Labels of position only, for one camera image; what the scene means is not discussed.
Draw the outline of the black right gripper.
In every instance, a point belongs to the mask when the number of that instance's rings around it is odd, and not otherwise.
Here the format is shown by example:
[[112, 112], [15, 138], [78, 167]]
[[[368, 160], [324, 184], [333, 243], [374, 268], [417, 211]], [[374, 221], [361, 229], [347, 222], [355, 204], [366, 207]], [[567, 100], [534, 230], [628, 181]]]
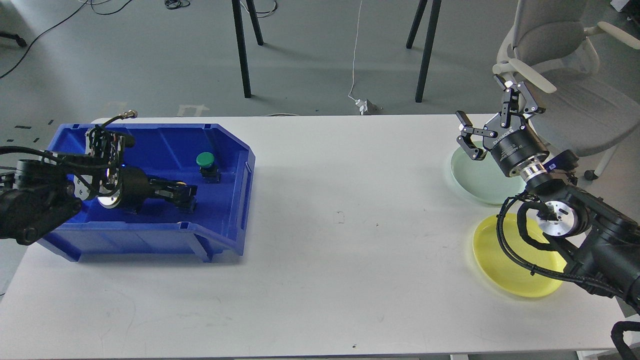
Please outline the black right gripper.
[[[502, 109], [484, 124], [486, 129], [473, 127], [466, 112], [456, 111], [462, 126], [456, 141], [473, 161], [483, 161], [489, 151], [503, 175], [515, 177], [522, 162], [531, 157], [543, 161], [549, 156], [548, 148], [529, 125], [529, 119], [544, 114], [546, 106], [535, 100], [525, 82], [516, 83], [498, 74], [493, 77], [504, 92]], [[473, 143], [473, 135], [485, 137], [485, 150]]]

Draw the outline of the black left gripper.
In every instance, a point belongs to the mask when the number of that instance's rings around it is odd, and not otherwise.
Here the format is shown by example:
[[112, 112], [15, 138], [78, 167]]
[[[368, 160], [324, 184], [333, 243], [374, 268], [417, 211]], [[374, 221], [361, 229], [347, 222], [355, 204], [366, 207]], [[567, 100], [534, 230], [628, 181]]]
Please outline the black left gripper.
[[198, 186], [178, 180], [148, 177], [141, 168], [123, 167], [119, 170], [118, 208], [137, 211], [147, 199], [163, 199], [180, 212], [194, 212]]

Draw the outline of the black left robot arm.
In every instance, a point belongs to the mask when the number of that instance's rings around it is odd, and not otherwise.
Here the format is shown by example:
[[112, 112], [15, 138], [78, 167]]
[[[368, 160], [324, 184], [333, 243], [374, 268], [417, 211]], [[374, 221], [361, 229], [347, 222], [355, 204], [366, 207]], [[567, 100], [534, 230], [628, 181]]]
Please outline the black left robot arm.
[[98, 199], [107, 209], [137, 212], [147, 199], [164, 199], [188, 214], [194, 212], [198, 187], [180, 180], [147, 175], [125, 163], [124, 152], [136, 141], [108, 126], [137, 117], [121, 112], [87, 130], [86, 152], [41, 151], [2, 146], [1, 153], [32, 155], [1, 173], [0, 235], [29, 246], [75, 217], [84, 201]]

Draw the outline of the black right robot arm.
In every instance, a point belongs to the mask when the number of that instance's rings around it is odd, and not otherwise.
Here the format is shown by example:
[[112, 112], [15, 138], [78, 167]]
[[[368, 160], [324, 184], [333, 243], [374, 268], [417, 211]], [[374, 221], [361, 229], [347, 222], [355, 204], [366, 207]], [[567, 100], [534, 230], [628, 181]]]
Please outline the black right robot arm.
[[[531, 117], [546, 109], [524, 82], [494, 79], [503, 91], [502, 108], [482, 128], [464, 111], [457, 111], [457, 143], [474, 161], [490, 154], [505, 177], [521, 177], [525, 189], [505, 199], [497, 215], [497, 241], [503, 253], [530, 275], [578, 285], [589, 294], [617, 297], [639, 311], [639, 224], [614, 207], [578, 187], [579, 158], [571, 151], [549, 159], [549, 150], [530, 126]], [[519, 237], [540, 251], [559, 253], [563, 271], [525, 260], [508, 244], [504, 222], [512, 205]]]

